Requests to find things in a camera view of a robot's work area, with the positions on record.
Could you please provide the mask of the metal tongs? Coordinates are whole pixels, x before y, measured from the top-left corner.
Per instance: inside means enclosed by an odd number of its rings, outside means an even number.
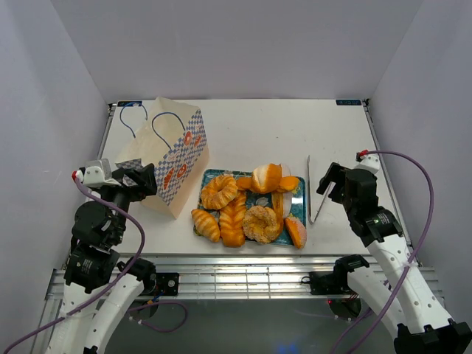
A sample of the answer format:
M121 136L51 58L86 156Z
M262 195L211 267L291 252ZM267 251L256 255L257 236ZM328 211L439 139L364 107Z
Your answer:
M310 225L314 225L315 222L318 220L319 215L322 211L322 207L325 204L327 199L327 194L329 189L327 189L322 197L319 195L316 196L316 188L312 183L311 178L311 168L310 168L310 155L308 155L306 160L306 184L307 184L307 198L308 198L308 222Z

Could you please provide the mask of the blue checkered paper bag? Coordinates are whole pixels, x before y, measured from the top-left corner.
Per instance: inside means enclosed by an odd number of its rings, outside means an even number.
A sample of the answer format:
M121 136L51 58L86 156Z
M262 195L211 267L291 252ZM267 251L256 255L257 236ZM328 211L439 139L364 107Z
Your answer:
M157 192L142 205L177 218L208 161L201 109L158 97L115 158L115 165L138 170L153 164Z

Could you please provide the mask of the white topped round bun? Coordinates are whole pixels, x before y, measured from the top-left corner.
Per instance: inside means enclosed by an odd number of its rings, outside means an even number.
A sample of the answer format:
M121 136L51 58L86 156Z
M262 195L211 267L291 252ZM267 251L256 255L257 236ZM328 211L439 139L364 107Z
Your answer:
M282 177L289 176L291 170L287 164L264 164L255 168L251 175L251 191L267 194L275 191Z

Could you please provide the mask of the twisted ring bread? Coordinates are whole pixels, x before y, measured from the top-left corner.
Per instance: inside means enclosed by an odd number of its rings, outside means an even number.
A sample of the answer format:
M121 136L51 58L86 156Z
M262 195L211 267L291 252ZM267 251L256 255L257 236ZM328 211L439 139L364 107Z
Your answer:
M201 190L201 203L205 209L219 210L233 201L237 194L235 179L230 175L219 175Z

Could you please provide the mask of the small orange bread piece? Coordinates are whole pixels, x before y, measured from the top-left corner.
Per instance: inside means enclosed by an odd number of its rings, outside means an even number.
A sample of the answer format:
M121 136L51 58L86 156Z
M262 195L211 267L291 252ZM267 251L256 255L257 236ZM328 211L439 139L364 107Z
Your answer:
M296 176L285 176L280 179L277 192L291 192L299 185L299 179Z

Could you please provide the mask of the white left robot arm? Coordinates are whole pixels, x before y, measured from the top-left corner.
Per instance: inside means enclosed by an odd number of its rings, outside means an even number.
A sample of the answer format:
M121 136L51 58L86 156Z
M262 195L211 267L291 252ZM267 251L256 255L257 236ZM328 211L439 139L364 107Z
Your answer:
M156 287L156 268L138 254L120 261L129 206L157 193L153 164L112 170L107 159L72 174L88 196L74 215L72 247L64 274L63 302L47 353L104 353L140 294Z

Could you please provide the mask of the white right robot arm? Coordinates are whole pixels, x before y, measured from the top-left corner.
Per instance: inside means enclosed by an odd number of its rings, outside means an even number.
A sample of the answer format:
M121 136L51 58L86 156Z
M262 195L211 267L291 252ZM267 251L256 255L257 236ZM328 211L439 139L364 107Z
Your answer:
M389 330L396 353L463 353L471 343L471 329L453 319L417 263L409 261L400 224L378 203L376 171L370 164L350 169L334 162L316 191L344 207L350 228L388 283L378 280L369 263L355 254L336 261L333 284L342 293L354 291L364 299Z

